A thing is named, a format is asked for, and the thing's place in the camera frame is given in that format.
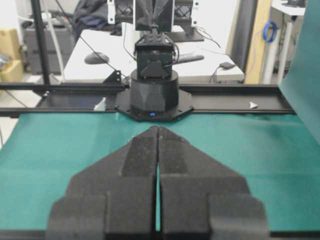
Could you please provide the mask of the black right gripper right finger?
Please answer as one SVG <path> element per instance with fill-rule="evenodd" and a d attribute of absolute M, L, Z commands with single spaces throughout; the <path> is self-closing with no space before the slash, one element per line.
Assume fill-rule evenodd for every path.
<path fill-rule="evenodd" d="M 160 127 L 161 231 L 166 240 L 267 240 L 264 204 L 246 179 Z"/>

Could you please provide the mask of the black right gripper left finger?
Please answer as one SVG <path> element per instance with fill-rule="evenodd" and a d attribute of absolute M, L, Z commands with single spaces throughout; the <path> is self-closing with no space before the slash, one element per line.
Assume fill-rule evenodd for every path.
<path fill-rule="evenodd" d="M 75 174 L 51 208 L 48 240 L 150 240 L 155 234 L 158 127 Z"/>

